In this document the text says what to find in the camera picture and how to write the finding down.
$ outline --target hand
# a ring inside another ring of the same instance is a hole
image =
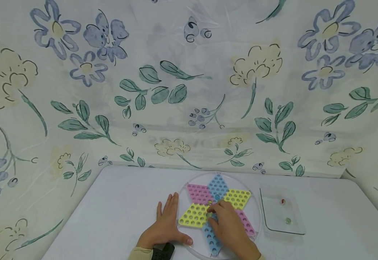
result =
[[[207,212],[216,212],[219,222],[211,217],[208,218],[208,222],[219,240],[229,247],[239,259],[258,260],[261,257],[257,246],[248,238],[241,219],[231,203],[220,200],[211,205]]]
[[[182,244],[193,244],[190,236],[179,232],[176,226],[177,205],[179,194],[169,194],[162,213],[162,203],[157,205],[157,219],[145,232],[142,233],[137,242],[138,247],[153,249],[155,244],[165,244],[170,241],[178,241]]]

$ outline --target sleeve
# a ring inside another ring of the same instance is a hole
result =
[[[153,249],[134,247],[134,249],[131,250],[128,260],[151,260],[152,256],[153,256]]]

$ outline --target left hand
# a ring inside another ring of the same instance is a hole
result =
[[[142,233],[137,242],[137,247],[153,249],[155,244],[165,244],[170,241],[178,241],[182,244],[193,244],[190,236],[179,232],[176,226],[177,205],[179,194],[169,194],[162,213],[162,203],[157,205],[157,219],[145,232]]]

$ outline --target white table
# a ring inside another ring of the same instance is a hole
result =
[[[104,168],[42,260],[126,260],[154,222],[157,202],[200,173]],[[256,243],[268,260],[378,260],[378,211],[352,181],[230,174],[255,195],[260,186],[285,187],[295,194],[306,235],[281,241],[261,232]],[[184,246],[175,247],[172,259],[195,259]]]

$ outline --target black object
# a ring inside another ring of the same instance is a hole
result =
[[[151,257],[151,260],[170,260],[174,251],[175,246],[173,246],[171,243],[166,243],[163,250],[156,248],[153,249],[153,256]]]

